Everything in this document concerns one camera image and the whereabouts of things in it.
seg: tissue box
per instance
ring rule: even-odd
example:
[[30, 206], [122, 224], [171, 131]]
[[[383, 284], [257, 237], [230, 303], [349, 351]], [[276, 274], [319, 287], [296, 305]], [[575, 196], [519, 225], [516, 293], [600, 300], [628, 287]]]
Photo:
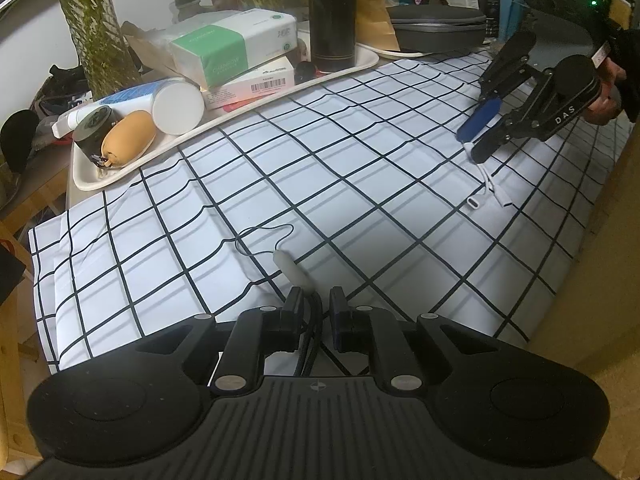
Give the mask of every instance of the tissue box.
[[296, 19], [251, 9], [172, 41], [177, 71], [209, 90], [296, 48]]
[[255, 97], [281, 92], [295, 86], [293, 65], [286, 56], [245, 72], [222, 86], [203, 90], [207, 110]]

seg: table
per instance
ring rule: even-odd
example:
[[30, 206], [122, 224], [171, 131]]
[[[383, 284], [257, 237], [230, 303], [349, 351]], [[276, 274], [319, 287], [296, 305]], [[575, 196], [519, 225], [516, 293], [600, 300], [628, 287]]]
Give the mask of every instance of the table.
[[[453, 132], [488, 60], [399, 61], [294, 94], [38, 227], [38, 326], [52, 341], [50, 366], [203, 310], [222, 321], [280, 304], [290, 285], [270, 256], [245, 258], [226, 240], [285, 222], [296, 231], [282, 248], [325, 298], [340, 285], [353, 304], [403, 319], [436, 310], [524, 345], [579, 250], [628, 124], [581, 121], [546, 143], [505, 145], [488, 169], [514, 205], [469, 211], [465, 199], [482, 181]], [[525, 97], [517, 91], [507, 105]], [[243, 241], [273, 249], [278, 235], [252, 231]], [[329, 341], [322, 354], [338, 372], [366, 364], [334, 354]]]

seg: white tray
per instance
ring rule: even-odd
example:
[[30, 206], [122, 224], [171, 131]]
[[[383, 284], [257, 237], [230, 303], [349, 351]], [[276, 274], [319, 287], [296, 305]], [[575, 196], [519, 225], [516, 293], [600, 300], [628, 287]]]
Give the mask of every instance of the white tray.
[[[301, 40], [305, 41], [305, 43], [309, 46], [310, 38], [308, 32], [299, 30], [298, 37]], [[204, 115], [203, 123], [200, 126], [181, 136], [170, 136], [163, 134], [162, 132], [158, 132], [158, 134], [156, 135], [156, 139], [152, 143], [148, 152], [146, 152], [138, 160], [133, 161], [126, 167], [119, 170], [99, 170], [95, 166], [95, 164], [93, 164], [88, 158], [86, 158], [80, 148], [78, 148], [74, 144], [74, 154], [72, 157], [72, 174], [74, 182], [76, 183], [76, 186], [78, 186], [78, 189], [81, 189], [82, 191], [93, 191], [95, 189], [103, 188], [105, 186], [108, 186], [109, 184], [113, 184], [117, 180], [120, 180], [122, 177], [128, 175], [132, 171], [135, 171], [143, 164], [146, 164], [150, 160], [156, 158], [156, 156], [162, 155], [164, 152], [167, 152], [175, 146], [178, 146], [178, 144], [181, 144], [182, 142], [193, 139], [193, 137], [201, 134], [202, 132], [206, 132], [207, 130], [212, 129], [214, 126], [218, 126], [225, 121], [236, 118], [239, 115], [242, 115], [250, 110], [254, 110], [254, 108], [271, 103], [272, 101], [280, 99], [283, 96], [293, 94], [294, 92], [297, 92], [299, 90], [303, 90], [305, 88], [309, 88], [325, 81], [351, 74], [353, 72], [359, 72], [360, 70], [371, 68], [379, 60], [380, 58], [378, 57], [378, 54], [367, 50], [366, 48], [356, 46], [356, 65], [352, 68], [341, 70], [340, 72], [335, 72], [333, 74], [327, 74], [322, 77], [315, 78], [312, 81], [307, 81], [306, 83], [296, 85], [295, 87], [283, 92], [278, 92], [264, 97], [263, 99], [258, 99], [257, 101], [247, 104], [246, 106], [238, 108], [238, 110], [234, 110], [230, 113], [223, 112], [222, 115], [216, 116], [212, 110], [207, 111]]]
[[365, 45], [364, 43], [357, 43], [357, 45], [375, 52], [380, 57], [384, 57], [385, 59], [393, 59], [394, 61], [398, 59], [411, 59], [414, 57], [424, 57], [429, 55], [425, 54], [424, 52], [398, 52], [396, 50], [382, 50], [381, 48], [375, 48], [374, 46]]

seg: barcode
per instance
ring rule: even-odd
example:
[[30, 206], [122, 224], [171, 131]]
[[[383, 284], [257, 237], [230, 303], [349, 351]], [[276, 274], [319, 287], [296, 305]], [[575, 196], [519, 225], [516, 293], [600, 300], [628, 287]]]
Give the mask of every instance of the barcode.
[[276, 86], [282, 86], [287, 82], [286, 79], [272, 79], [271, 81], [265, 81], [257, 85], [251, 85], [251, 92], [259, 92], [260, 90], [266, 90], [267, 88], [275, 88]]

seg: ridged black surface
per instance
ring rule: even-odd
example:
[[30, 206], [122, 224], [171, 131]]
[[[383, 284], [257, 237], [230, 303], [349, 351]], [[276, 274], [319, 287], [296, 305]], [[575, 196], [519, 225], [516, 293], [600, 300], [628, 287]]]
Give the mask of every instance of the ridged black surface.
[[217, 400], [171, 451], [119, 468], [45, 460], [30, 480], [606, 480], [588, 459], [552, 468], [495, 464], [449, 440], [418, 399], [373, 378], [266, 377], [244, 397]]

